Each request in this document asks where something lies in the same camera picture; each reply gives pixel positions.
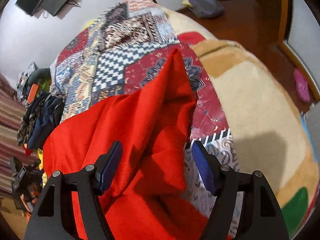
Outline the green patterned storage box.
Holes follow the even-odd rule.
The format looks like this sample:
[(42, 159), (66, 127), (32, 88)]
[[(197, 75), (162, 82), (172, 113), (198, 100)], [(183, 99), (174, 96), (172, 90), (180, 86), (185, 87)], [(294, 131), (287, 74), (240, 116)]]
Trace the green patterned storage box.
[(39, 95), (42, 91), (48, 93), (50, 90), (51, 83), (52, 83), (51, 77), (43, 78), (39, 84), (36, 95)]

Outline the navy folded garment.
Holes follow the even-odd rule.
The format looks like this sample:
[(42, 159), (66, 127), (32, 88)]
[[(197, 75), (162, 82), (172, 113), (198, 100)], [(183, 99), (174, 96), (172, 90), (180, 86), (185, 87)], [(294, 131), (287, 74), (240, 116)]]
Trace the navy folded garment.
[(47, 138), (61, 121), (64, 106), (64, 101), (54, 95), (48, 95), (44, 100), (40, 115), (36, 119), (33, 132), (27, 142), (29, 150), (43, 149)]

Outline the red zip jacket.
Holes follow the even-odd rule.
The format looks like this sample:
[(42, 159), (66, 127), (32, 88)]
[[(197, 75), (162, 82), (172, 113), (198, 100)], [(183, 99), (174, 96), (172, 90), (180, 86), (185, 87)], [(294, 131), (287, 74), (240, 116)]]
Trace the red zip jacket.
[(44, 171), (78, 172), (119, 141), (111, 187), (100, 204), (116, 239), (199, 239), (207, 224), (182, 197), (184, 150), (195, 96), (179, 50), (130, 95), (106, 98), (62, 122), (43, 147)]

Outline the patchwork patterned bedspread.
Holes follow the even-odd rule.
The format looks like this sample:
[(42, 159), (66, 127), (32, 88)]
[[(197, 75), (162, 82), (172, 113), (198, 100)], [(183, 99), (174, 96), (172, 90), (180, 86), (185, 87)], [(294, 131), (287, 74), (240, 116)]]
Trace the patchwork patterned bedspread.
[(179, 50), (195, 96), (190, 134), (183, 146), (187, 187), (182, 197), (208, 220), (215, 198), (203, 188), (190, 145), (201, 141), (209, 153), (233, 168), (238, 160), (210, 78), (190, 42), (176, 36), (164, 11), (152, 0), (132, 0), (107, 9), (56, 58), (50, 89), (66, 101), (62, 123), (106, 98), (144, 88), (170, 53)]

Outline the pink slipper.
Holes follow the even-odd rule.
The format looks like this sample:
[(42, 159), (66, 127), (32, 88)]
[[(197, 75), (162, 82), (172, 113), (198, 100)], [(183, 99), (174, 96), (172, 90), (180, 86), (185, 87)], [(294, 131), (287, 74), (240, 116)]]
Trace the pink slipper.
[(298, 68), (293, 71), (297, 94), (304, 103), (310, 102), (310, 93), (307, 79), (301, 74)]

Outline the grey backpack on floor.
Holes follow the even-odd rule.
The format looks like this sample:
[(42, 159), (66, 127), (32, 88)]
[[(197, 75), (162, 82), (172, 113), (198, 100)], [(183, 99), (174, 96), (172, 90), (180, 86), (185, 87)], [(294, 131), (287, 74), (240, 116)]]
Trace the grey backpack on floor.
[(217, 18), (225, 9), (218, 0), (188, 0), (189, 9), (197, 18)]

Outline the clutter pile of papers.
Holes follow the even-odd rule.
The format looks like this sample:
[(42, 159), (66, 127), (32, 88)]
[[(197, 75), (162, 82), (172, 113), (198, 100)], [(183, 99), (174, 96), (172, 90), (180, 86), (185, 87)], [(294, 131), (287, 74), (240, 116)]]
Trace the clutter pile of papers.
[(27, 100), (29, 92), (31, 90), (31, 85), (29, 85), (28, 80), (31, 74), (37, 70), (35, 62), (32, 62), (25, 72), (21, 72), (18, 77), (17, 88), (17, 100), (23, 106), (27, 105)]

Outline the white wardrobe sliding door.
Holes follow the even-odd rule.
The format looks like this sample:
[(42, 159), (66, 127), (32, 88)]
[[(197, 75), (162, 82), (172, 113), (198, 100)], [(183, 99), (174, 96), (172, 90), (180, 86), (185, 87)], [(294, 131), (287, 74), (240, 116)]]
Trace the white wardrobe sliding door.
[(319, 23), (304, 0), (292, 2), (292, 20), (287, 44), (306, 67), (319, 92)]

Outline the yellow printed cloth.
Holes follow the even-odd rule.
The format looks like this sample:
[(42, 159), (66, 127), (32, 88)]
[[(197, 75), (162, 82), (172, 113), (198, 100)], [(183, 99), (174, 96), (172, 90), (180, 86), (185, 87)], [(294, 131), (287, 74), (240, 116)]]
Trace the yellow printed cloth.
[(41, 161), (41, 163), (39, 164), (39, 169), (42, 172), (42, 176), (41, 176), (42, 177), (42, 187), (44, 188), (47, 181), (48, 181), (48, 177), (47, 177), (46, 172), (44, 172), (44, 169), (43, 169), (43, 150), (41, 150), (41, 149), (37, 150), (37, 157)]

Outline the orange box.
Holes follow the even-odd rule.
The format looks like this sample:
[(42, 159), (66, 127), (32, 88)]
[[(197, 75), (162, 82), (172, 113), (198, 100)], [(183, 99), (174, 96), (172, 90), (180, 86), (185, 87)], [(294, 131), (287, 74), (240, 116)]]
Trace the orange box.
[(27, 98), (28, 105), (30, 103), (32, 103), (32, 101), (35, 99), (38, 88), (39, 88), (39, 84), (37, 84), (37, 83), (32, 84), (30, 91), (29, 91), (29, 94), (28, 94), (28, 98)]

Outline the striped red curtain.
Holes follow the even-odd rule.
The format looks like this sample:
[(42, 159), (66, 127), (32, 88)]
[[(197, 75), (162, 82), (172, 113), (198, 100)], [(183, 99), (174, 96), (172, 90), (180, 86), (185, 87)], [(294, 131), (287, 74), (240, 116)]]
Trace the striped red curtain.
[(17, 132), (26, 108), (17, 101), (16, 91), (3, 75), (1, 75), (0, 97), (1, 197), (11, 198), (13, 177), (9, 159), (16, 157), (24, 165), (29, 165), (36, 160), (37, 156), (35, 153), (26, 155), (23, 147), (17, 144)]

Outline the patterned folded garment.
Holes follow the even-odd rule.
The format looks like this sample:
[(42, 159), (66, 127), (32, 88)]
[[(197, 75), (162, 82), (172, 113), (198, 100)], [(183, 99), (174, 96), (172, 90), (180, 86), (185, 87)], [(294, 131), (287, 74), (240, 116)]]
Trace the patterned folded garment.
[(44, 103), (49, 97), (50, 93), (41, 91), (28, 105), (25, 114), (22, 116), (21, 126), (17, 132), (18, 146), (28, 143), (35, 128), (36, 120), (40, 116)]

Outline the grey folded cloth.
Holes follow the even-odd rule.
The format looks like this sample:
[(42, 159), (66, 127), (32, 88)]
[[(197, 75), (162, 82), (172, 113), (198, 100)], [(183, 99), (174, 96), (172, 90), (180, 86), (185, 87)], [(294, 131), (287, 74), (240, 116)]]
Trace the grey folded cloth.
[(50, 77), (49, 68), (39, 68), (34, 70), (31, 75), (28, 77), (28, 85), (33, 85), (35, 83), (41, 83), (44, 79)]

